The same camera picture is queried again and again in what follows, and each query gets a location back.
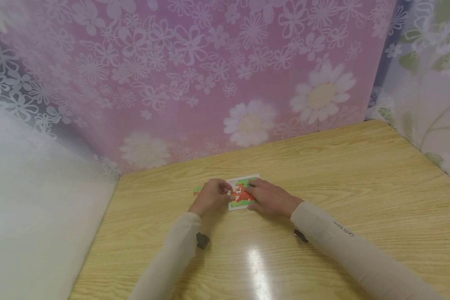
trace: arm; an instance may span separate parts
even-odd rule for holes
[[[193,204],[170,229],[160,252],[147,266],[128,300],[169,299],[178,276],[195,256],[196,234],[203,215],[233,198],[224,180],[210,179]]]
[[[249,209],[284,215],[322,251],[335,259],[376,300],[443,300],[415,273],[336,222],[317,206],[281,187],[254,180],[247,189],[259,203]]]

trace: long sleeve shirt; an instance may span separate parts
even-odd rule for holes
[[[308,241],[335,259],[376,300],[443,300],[414,272],[386,255],[329,214],[302,202],[290,220]],[[195,255],[200,217],[186,212],[140,277],[128,300],[167,300],[177,277]]]

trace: hand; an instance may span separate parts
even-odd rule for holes
[[[290,195],[286,190],[266,180],[257,178],[249,181],[251,187],[247,192],[251,193],[258,203],[251,203],[248,209],[258,211],[261,214],[283,215],[290,218],[302,199]]]
[[[207,212],[235,199],[234,196],[227,195],[229,190],[232,190],[232,186],[225,180],[210,179],[203,185],[188,211],[202,218]]]

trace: wooden table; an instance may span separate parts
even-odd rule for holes
[[[71,300],[126,299],[193,187],[259,173],[328,211],[450,300],[450,178],[380,121],[368,121],[121,177]],[[208,215],[173,299],[368,299],[282,218]]]

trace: pink flowered backdrop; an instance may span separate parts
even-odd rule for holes
[[[394,5],[0,0],[0,105],[125,173],[357,123]]]

